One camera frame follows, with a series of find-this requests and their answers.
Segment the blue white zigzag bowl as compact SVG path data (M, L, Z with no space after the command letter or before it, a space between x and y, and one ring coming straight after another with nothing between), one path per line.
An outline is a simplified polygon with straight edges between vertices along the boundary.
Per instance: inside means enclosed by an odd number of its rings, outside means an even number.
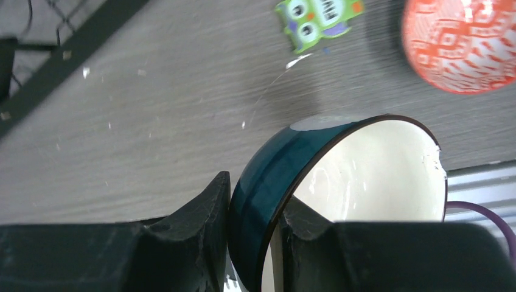
M515 1L406 1L403 51L443 91L477 94L515 82Z

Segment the teal bowl white base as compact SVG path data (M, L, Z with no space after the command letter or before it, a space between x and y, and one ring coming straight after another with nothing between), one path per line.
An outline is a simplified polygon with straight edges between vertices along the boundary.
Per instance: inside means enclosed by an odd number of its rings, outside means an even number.
M251 158L231 198L229 254L244 287L261 290L273 231L293 198L330 221L442 221L440 151L425 125L395 114L320 114L280 130Z

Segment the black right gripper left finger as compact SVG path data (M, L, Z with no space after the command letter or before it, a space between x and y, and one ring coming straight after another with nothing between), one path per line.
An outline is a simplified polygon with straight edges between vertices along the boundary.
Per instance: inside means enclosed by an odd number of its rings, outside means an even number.
M222 291L231 182L144 221L1 226L2 291Z

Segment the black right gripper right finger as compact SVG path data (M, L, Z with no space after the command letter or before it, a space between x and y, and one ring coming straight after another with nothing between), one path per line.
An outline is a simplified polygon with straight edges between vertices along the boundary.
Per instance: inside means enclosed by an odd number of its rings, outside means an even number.
M514 291L496 239L468 223L337 222L293 199L279 221L285 291Z

